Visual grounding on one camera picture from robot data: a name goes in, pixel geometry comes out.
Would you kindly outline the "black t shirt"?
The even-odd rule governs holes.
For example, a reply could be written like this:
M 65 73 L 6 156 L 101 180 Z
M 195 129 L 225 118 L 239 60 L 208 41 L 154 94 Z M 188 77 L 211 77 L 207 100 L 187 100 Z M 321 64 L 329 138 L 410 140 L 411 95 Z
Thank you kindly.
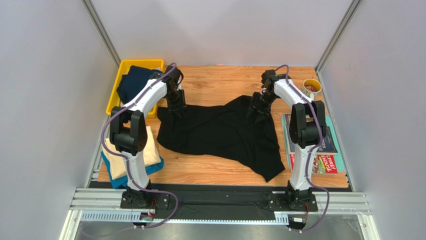
M 157 142 L 181 154 L 237 161 L 269 182 L 285 166 L 273 118 L 257 121 L 257 111 L 247 115 L 251 99 L 241 95 L 225 105 L 188 105 L 184 117 L 158 107 Z

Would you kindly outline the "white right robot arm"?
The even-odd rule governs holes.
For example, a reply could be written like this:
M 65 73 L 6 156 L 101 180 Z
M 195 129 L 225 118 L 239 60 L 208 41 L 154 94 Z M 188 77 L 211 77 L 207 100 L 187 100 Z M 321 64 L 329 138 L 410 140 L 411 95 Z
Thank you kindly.
M 315 154 L 327 134 L 325 105 L 298 89 L 288 74 L 277 74 L 274 69 L 261 75 L 262 91 L 255 92 L 247 117 L 255 116 L 256 123 L 271 115 L 272 103 L 283 100 L 291 109 L 288 133 L 295 144 L 295 159 L 288 188 L 294 193 L 307 192 L 314 185 L 312 167 Z

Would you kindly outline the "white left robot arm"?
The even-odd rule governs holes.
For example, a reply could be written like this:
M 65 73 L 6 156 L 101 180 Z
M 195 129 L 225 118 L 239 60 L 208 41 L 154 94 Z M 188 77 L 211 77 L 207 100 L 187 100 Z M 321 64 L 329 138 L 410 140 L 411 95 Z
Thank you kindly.
M 168 111 L 182 118 L 186 115 L 185 91 L 181 87 L 183 73 L 175 62 L 164 73 L 151 75 L 145 87 L 123 107 L 116 106 L 109 120 L 109 141 L 122 157 L 126 174 L 126 193 L 145 198 L 151 192 L 143 150 L 147 145 L 146 117 L 154 105 L 166 99 Z

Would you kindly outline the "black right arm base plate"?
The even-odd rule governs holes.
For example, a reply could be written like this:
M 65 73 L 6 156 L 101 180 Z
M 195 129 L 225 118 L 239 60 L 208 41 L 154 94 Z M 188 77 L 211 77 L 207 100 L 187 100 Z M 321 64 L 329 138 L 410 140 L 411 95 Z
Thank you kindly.
M 318 212 L 316 196 L 311 189 L 290 192 L 268 193 L 266 195 L 270 211 L 285 212 Z

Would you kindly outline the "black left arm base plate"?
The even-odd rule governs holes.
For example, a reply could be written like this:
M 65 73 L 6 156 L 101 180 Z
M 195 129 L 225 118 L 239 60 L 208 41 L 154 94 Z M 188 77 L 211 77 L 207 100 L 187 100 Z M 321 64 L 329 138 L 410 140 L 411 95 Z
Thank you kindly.
M 122 193 L 120 208 L 165 210 L 171 207 L 169 201 L 169 194 L 127 189 Z

